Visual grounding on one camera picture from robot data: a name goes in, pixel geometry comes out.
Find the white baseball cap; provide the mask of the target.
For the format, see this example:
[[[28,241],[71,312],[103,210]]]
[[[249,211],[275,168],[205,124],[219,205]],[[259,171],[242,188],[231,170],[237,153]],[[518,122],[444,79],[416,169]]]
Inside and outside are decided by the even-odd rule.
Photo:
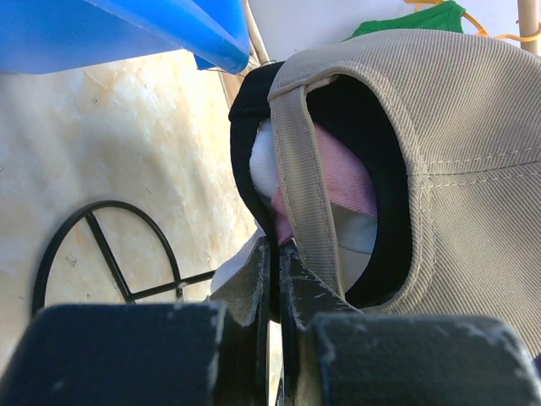
[[[365,166],[332,134],[316,128],[325,183],[334,217],[337,245],[346,292],[369,264],[377,234],[374,187]],[[269,119],[263,121],[249,153],[249,179],[274,220],[279,245],[293,240],[293,232],[282,199]]]

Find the wooden clothes rack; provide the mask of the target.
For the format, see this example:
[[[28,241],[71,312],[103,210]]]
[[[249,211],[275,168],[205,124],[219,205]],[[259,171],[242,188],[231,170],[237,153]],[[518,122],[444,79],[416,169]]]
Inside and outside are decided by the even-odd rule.
[[[540,33],[538,0],[518,0],[517,10],[521,49],[538,54],[539,39],[535,37]]]

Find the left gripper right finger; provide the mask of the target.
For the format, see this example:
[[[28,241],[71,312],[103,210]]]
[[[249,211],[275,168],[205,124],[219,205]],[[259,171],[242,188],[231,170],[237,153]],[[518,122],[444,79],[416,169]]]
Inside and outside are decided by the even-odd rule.
[[[281,405],[537,405],[516,332],[482,316],[366,315],[280,252]]]

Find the pink baseball cap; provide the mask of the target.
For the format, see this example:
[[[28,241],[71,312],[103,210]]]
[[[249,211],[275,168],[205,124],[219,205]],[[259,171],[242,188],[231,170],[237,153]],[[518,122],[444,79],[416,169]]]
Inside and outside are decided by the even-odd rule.
[[[377,231],[377,209],[374,188],[364,165],[322,127],[315,128],[320,163],[327,193],[335,212],[338,245],[358,253],[372,252]],[[276,212],[276,233],[283,244],[293,238],[292,226],[287,219],[284,199],[278,185],[272,126],[266,122],[256,135],[253,153],[259,153],[268,173],[261,191],[270,198]]]

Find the blue plastic bin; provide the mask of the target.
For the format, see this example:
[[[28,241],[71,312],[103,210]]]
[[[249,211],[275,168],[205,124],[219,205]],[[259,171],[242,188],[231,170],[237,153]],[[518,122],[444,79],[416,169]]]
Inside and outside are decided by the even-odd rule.
[[[199,69],[239,73],[250,40],[240,1],[5,0],[1,70],[50,74],[186,49]]]

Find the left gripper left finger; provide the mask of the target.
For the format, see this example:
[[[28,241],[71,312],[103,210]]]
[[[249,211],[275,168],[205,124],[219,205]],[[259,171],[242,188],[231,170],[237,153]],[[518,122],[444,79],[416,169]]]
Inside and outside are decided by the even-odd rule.
[[[202,302],[42,310],[2,377],[2,404],[267,404],[270,264],[260,239]]]

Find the black wire hat stand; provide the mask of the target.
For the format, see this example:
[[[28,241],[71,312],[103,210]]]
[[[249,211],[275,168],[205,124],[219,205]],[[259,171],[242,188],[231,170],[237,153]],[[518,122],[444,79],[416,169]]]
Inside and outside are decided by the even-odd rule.
[[[107,238],[98,222],[95,212],[101,209],[114,208],[129,212],[141,221],[143,221],[155,234],[159,240],[161,247],[164,249],[169,265],[172,271],[172,280],[168,283],[158,285],[152,288],[133,292],[128,286],[128,282],[124,277],[119,264],[112,252]],[[56,255],[69,232],[80,221],[86,221],[91,234],[103,256],[107,268],[112,275],[113,281],[118,287],[119,293],[127,304],[134,304],[139,299],[147,299],[167,292],[174,292],[176,299],[183,300],[183,290],[186,287],[210,281],[215,273],[213,271],[204,272],[191,277],[182,277],[176,256],[172,250],[166,235],[161,230],[157,222],[155,222],[147,213],[139,209],[137,206],[129,204],[121,200],[100,200],[83,206],[75,211],[53,234],[49,244],[45,248],[41,261],[37,268],[36,278],[32,289],[30,315],[36,316],[46,304],[46,290],[48,279],[52,271],[52,265]]]

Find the black baseball cap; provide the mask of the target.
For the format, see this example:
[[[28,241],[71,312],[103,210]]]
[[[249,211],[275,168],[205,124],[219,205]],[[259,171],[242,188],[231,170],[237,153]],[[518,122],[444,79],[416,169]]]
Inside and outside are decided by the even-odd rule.
[[[267,101],[279,69],[273,63],[251,71],[229,112],[233,176],[273,255],[293,237]],[[307,105],[331,201],[346,300],[357,308],[382,305],[407,280],[413,252],[407,170],[398,139],[376,95],[352,77],[340,76],[311,91]]]

